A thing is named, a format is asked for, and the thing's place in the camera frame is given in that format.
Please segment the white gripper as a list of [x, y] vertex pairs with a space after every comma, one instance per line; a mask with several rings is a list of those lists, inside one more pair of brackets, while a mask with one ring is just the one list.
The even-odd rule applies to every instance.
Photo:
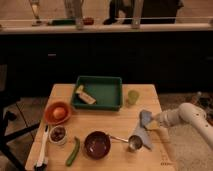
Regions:
[[158, 113], [153, 117], [155, 121], [158, 122], [160, 126], [163, 127], [172, 127], [181, 123], [179, 113], [177, 109], [169, 109]]

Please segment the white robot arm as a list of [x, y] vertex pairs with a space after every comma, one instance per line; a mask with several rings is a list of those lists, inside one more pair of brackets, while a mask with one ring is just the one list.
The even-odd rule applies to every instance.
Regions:
[[182, 103], [175, 109], [164, 110], [153, 119], [163, 127], [190, 124], [213, 150], [213, 126], [206, 119], [206, 112], [191, 103]]

